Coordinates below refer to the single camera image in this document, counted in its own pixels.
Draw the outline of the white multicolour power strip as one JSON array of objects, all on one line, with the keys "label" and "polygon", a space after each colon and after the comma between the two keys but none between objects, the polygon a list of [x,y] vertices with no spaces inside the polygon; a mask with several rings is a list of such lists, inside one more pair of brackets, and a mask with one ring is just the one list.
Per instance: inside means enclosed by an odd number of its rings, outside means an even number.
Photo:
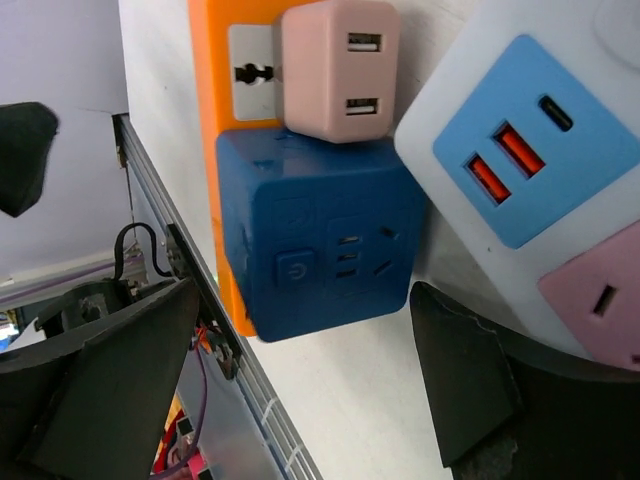
[{"label": "white multicolour power strip", "polygon": [[530,336],[638,369],[637,2],[479,2],[395,146]]}]

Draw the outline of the orange power strip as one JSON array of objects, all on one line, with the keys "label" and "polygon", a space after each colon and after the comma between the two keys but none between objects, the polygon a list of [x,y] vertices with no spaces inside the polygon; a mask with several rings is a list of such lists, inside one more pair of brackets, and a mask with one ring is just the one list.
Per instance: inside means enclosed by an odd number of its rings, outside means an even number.
[{"label": "orange power strip", "polygon": [[216,140],[226,130],[264,128],[278,124],[271,118],[239,121],[233,114],[231,57],[228,28],[234,24],[271,25],[297,1],[189,1],[194,68],[205,170],[214,236],[220,297],[236,332],[256,335],[224,251]]}]

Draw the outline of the blue cube plug adapter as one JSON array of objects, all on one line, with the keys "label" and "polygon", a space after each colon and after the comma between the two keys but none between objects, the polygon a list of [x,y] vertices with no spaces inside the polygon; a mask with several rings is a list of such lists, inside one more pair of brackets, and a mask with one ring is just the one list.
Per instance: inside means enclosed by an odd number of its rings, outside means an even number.
[{"label": "blue cube plug adapter", "polygon": [[404,306],[427,199],[390,138],[229,130],[216,157],[224,252],[261,340]]}]

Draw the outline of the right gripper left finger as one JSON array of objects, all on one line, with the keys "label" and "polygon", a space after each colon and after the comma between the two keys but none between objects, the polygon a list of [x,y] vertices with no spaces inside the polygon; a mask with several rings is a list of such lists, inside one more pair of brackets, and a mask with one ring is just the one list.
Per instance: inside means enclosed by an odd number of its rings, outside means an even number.
[{"label": "right gripper left finger", "polygon": [[181,280],[2,353],[2,478],[149,478],[198,313]]}]

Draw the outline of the pink usb charger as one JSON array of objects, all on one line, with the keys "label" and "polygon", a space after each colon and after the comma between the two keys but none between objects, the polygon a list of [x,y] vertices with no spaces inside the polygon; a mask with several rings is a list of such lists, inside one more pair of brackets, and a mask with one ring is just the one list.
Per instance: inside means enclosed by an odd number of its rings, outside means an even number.
[{"label": "pink usb charger", "polygon": [[401,17],[386,1],[319,1],[280,19],[281,118],[331,143],[391,129]]}]

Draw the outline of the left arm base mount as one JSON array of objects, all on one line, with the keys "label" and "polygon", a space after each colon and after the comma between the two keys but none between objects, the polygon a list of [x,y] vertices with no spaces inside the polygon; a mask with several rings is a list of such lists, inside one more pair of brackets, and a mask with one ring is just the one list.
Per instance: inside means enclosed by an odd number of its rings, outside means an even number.
[{"label": "left arm base mount", "polygon": [[[141,287],[124,278],[125,237],[135,229],[143,229],[149,234],[152,267],[162,278],[155,285]],[[160,242],[155,230],[144,222],[130,223],[120,230],[114,243],[114,274],[102,280],[81,284],[63,294],[38,313],[34,329],[51,338],[118,312],[179,280],[187,279],[193,281],[199,292],[194,342],[215,357],[227,380],[235,379],[239,371],[241,351],[238,341],[232,338],[231,327],[224,319],[221,303],[209,288],[205,275],[178,227],[171,223],[167,226],[166,233],[169,261],[167,270],[159,264]]]}]

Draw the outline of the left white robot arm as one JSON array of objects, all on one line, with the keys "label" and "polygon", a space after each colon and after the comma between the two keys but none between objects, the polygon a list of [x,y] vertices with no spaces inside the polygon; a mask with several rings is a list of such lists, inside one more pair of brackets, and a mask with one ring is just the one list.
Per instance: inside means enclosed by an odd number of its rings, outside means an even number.
[{"label": "left white robot arm", "polygon": [[1,106],[1,211],[17,218],[41,198],[59,118],[40,102]]}]

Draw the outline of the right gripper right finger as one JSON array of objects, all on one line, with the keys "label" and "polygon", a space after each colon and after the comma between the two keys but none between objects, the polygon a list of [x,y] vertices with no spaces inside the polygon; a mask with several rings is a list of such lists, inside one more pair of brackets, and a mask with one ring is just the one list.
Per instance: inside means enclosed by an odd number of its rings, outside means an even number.
[{"label": "right gripper right finger", "polygon": [[414,340],[440,457],[456,479],[635,479],[639,376],[477,315],[417,282]]}]

